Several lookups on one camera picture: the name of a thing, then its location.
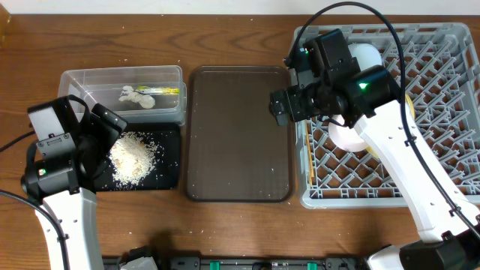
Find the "wooden chopstick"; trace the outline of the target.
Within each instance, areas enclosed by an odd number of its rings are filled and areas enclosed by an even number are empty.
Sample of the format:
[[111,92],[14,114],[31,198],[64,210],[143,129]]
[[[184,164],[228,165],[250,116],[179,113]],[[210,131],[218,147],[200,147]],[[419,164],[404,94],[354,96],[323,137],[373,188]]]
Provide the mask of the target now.
[[305,125],[305,143],[307,146],[307,161],[308,161],[309,173],[311,173],[312,160],[311,160],[311,145],[310,145],[310,138],[309,138],[309,132],[308,132],[308,120],[304,121],[304,125]]
[[315,174],[314,174],[314,169],[311,165],[309,165],[308,169],[308,179],[309,179],[309,185],[313,185],[313,180],[314,180]]

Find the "light blue bowl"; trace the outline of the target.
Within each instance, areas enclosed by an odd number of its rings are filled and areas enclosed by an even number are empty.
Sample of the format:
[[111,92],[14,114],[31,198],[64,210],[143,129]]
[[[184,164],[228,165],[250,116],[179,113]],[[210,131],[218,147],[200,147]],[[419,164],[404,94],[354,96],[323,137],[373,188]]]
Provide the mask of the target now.
[[352,55],[357,59],[360,71],[365,71],[376,65],[383,65],[380,52],[369,43],[352,43],[348,46]]

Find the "yellow plate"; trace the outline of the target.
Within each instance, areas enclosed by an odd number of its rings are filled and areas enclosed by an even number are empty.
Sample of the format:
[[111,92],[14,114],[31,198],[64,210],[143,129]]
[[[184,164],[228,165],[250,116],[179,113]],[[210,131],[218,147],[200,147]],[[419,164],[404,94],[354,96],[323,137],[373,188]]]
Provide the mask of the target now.
[[[410,96],[408,94],[405,94],[405,101],[409,107],[409,111],[410,111],[410,114],[413,118],[416,117],[416,113],[415,113],[415,109],[414,109],[414,106],[413,106],[413,102],[412,102],[412,99],[410,98]],[[372,154],[375,158],[379,159],[379,156],[377,155],[377,153],[370,147],[368,146],[366,148],[366,150]]]

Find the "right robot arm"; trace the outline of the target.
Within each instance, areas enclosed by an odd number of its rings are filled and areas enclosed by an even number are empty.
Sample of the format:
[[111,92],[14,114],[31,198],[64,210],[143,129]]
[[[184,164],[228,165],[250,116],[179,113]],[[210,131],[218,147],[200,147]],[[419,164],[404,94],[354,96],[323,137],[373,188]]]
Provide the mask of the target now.
[[378,50],[335,29],[296,40],[286,58],[297,83],[270,96],[279,125],[327,118],[334,143],[371,148],[399,189],[419,239],[367,258],[369,269],[476,269],[479,208],[458,189],[416,127],[405,92]]

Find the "pink bowl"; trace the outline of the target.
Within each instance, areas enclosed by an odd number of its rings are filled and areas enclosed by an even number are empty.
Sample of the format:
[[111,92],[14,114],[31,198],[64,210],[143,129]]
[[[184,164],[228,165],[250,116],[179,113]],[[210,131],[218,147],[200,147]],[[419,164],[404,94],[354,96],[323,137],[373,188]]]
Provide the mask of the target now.
[[368,144],[353,128],[329,123],[328,135],[338,148],[346,152],[360,152],[366,150],[368,147]]

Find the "cooked rice pile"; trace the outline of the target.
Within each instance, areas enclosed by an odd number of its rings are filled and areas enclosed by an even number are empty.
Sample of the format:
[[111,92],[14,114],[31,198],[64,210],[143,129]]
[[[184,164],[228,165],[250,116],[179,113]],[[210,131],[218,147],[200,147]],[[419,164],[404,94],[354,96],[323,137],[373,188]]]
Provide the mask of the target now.
[[130,188],[138,185],[155,168],[155,155],[159,145],[153,133],[123,133],[109,151],[112,164],[112,178],[117,188]]

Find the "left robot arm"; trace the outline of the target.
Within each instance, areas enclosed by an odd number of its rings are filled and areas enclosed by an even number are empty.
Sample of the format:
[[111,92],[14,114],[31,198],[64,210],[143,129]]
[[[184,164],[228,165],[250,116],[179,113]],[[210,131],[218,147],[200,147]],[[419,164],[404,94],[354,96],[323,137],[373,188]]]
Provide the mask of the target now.
[[97,103],[77,117],[68,97],[28,109],[37,142],[27,151],[22,186],[38,203],[52,269],[102,269],[95,179],[127,126]]

